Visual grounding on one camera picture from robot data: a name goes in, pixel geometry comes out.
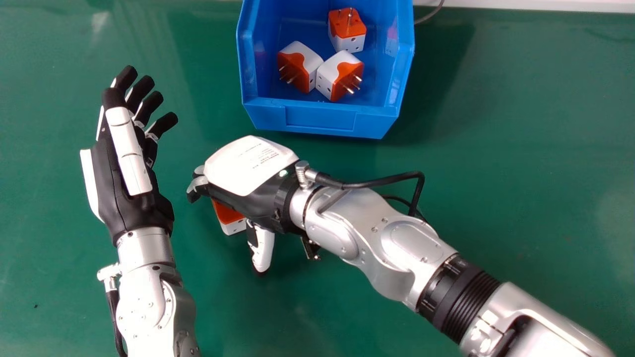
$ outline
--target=green surface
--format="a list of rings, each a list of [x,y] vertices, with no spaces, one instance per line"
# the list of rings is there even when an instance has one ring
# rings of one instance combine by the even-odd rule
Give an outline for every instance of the green surface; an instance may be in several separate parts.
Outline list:
[[[90,3],[0,3],[0,355],[116,355],[95,279],[116,251],[79,150],[102,88],[133,64],[181,119],[156,172],[205,356],[459,356],[361,272],[306,261],[295,238],[254,277],[244,238],[186,202],[192,169],[256,133],[240,103],[239,3]],[[416,35],[385,140],[258,134],[343,179],[423,170],[421,206],[443,239],[632,356],[635,18],[447,9]]]

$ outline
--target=robotic arm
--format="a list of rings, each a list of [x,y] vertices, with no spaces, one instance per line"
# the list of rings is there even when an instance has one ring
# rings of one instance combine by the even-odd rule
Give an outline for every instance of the robotic arm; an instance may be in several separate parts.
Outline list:
[[[102,95],[97,142],[80,151],[90,208],[110,232],[119,262],[103,281],[120,357],[199,356],[196,307],[183,288],[170,244],[174,213],[152,167],[157,141],[176,125],[170,112],[146,128],[163,97],[151,77],[126,67]],[[126,341],[126,353],[123,340]]]
[[[611,357],[593,334],[512,283],[463,259],[423,219],[393,209],[369,187],[399,175],[345,184],[313,170],[288,148],[244,137],[214,153],[187,189],[242,213],[254,268],[271,264],[276,232],[300,235],[307,257],[328,250],[358,267],[388,299],[421,314],[468,357]]]

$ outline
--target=gray cable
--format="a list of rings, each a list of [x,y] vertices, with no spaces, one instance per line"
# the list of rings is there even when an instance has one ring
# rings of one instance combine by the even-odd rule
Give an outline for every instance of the gray cable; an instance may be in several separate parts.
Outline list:
[[[416,19],[416,20],[415,20],[415,25],[422,24],[422,23],[424,23],[424,22],[426,22],[426,21],[430,20],[430,19],[431,19],[434,15],[436,15],[436,13],[437,13],[437,12],[439,12],[439,10],[443,7],[443,3],[445,3],[445,0],[441,0],[441,1],[439,2],[439,4],[437,5],[437,7],[436,7],[434,10],[430,11],[430,13],[429,13],[428,15],[426,15],[426,16],[424,16],[424,17],[421,17],[421,18]]]

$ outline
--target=orange and white plug adapter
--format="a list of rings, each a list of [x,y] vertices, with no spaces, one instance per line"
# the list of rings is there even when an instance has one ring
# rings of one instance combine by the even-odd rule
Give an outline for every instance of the orange and white plug adapter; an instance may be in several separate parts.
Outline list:
[[[317,69],[317,90],[331,102],[337,102],[346,92],[354,94],[359,90],[364,62],[344,51],[339,51],[327,59]]]
[[[322,57],[300,41],[294,41],[277,55],[280,80],[308,94],[316,87],[316,72],[324,63]]]
[[[242,232],[247,228],[245,222],[246,219],[239,212],[234,211],[233,209],[214,200],[212,200],[211,203],[216,211],[216,217],[218,218],[218,223],[220,223],[220,228],[226,235],[231,236],[232,234]]]
[[[359,52],[364,49],[366,25],[354,8],[328,12],[328,35],[335,51]]]

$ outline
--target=blue bin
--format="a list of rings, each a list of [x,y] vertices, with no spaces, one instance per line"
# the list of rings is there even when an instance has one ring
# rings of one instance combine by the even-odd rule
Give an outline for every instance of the blue bin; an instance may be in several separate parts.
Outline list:
[[[364,62],[361,89],[331,103],[280,81],[277,52],[300,41],[330,58],[328,12],[350,6],[367,28],[364,50],[354,54]],[[244,0],[236,44],[243,105],[256,129],[380,139],[399,116],[415,52],[412,1]]]

